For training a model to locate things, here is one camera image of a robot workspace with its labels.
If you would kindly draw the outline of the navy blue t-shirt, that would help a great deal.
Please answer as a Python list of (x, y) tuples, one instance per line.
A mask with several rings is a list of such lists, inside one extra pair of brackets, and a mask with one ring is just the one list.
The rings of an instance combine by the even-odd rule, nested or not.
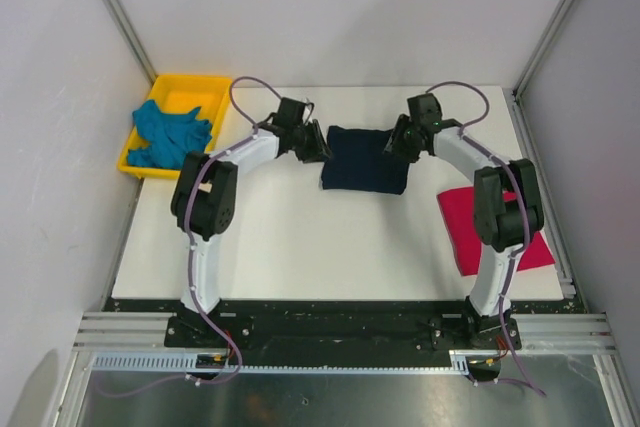
[(327, 142), (331, 158), (322, 168), (321, 188), (402, 195), (409, 163), (385, 152), (390, 136), (390, 130), (330, 126)]

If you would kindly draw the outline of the magenta t-shirt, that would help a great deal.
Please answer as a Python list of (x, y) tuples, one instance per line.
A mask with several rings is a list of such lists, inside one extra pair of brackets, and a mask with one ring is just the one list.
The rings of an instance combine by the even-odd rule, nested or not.
[[(471, 186), (446, 190), (437, 195), (437, 202), (449, 234), (457, 268), (463, 277), (475, 276), (480, 267), (483, 243), (473, 223), (474, 188)], [(517, 267), (526, 271), (555, 263), (543, 235), (537, 232)]]

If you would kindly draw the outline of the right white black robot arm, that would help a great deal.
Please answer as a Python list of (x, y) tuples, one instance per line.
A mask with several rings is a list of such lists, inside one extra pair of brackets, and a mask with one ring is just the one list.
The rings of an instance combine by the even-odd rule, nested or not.
[(532, 237), (544, 226), (544, 212), (533, 163), (509, 160), (445, 119), (435, 95), (407, 100), (384, 151), (409, 163), (421, 153), (450, 164), (473, 183), (473, 226), (483, 244), (478, 274), (467, 302), (475, 312), (461, 323), (463, 340), (484, 348), (497, 336), (491, 317), (509, 309), (512, 278)]

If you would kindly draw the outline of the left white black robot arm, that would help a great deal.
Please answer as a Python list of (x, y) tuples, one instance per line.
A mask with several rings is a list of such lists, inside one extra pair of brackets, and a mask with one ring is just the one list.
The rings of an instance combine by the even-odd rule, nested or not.
[(231, 225), (241, 176), (292, 152), (302, 163), (324, 162), (331, 152), (317, 120), (315, 105), (288, 97), (278, 110), (259, 122), (241, 141), (210, 153), (190, 152), (171, 200), (177, 227), (189, 240), (187, 287), (183, 305), (198, 312), (186, 324), (186, 334), (197, 345), (214, 344), (221, 323), (209, 315), (220, 302), (220, 245)]

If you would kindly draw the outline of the teal crumpled t-shirt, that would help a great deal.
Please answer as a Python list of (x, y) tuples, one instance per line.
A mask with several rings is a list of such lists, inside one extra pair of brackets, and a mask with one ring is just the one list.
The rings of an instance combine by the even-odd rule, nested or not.
[(201, 108), (185, 114), (160, 110), (155, 100), (145, 101), (132, 114), (134, 127), (145, 147), (129, 148), (127, 163), (139, 168), (180, 170), (190, 152), (203, 152), (212, 140), (212, 123), (199, 119)]

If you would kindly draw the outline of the yellow plastic bin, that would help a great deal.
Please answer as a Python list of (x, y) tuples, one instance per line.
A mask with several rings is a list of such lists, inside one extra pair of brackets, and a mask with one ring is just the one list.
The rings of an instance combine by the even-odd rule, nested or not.
[[(155, 100), (160, 110), (169, 114), (185, 114), (193, 108), (200, 107), (201, 111), (198, 114), (198, 118), (207, 119), (213, 125), (211, 130), (212, 140), (203, 151), (209, 152), (216, 144), (230, 104), (230, 84), (231, 79), (228, 77), (163, 74), (156, 79), (145, 101)], [(126, 159), (128, 149), (145, 146), (146, 142), (140, 138), (133, 123), (133, 129), (117, 162), (118, 170), (139, 179), (173, 180), (179, 176), (180, 170), (139, 168), (129, 165)]]

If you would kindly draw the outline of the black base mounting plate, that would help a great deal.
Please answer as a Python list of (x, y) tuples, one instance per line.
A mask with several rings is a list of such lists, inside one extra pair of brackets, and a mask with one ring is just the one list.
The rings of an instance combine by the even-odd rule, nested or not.
[(210, 313), (180, 308), (168, 346), (258, 349), (271, 341), (416, 341), (441, 348), (505, 346), (518, 341), (511, 311), (482, 317), (467, 301), (231, 301)]

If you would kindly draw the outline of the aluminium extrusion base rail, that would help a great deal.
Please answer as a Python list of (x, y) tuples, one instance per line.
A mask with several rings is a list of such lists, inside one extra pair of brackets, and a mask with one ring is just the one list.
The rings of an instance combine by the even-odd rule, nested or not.
[(604, 314), (517, 314), (523, 352), (600, 354), (616, 349)]

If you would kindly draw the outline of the right aluminium frame post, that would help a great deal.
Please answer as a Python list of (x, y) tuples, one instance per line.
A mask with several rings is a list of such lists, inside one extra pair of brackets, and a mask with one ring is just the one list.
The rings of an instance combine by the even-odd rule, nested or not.
[(569, 20), (570, 15), (577, 7), (578, 2), (579, 0), (559, 0), (523, 71), (512, 88), (512, 94), (515, 99), (521, 99), (526, 93), (556, 43), (566, 22)]

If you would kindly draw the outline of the aluminium frame post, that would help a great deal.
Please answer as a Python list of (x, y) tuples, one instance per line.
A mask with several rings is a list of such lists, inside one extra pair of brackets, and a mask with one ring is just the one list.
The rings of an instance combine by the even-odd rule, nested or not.
[(102, 0), (134, 61), (150, 85), (158, 74), (122, 0)]
[(521, 99), (526, 93), (556, 43), (566, 22), (569, 20), (570, 15), (577, 7), (578, 2), (579, 0), (559, 0), (523, 71), (512, 88), (512, 94), (515, 99)]

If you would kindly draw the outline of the left aluminium frame post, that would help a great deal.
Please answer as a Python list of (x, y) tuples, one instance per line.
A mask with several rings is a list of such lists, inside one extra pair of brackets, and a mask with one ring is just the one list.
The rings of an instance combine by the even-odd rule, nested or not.
[(158, 74), (122, 0), (102, 0), (134, 61), (150, 85)]

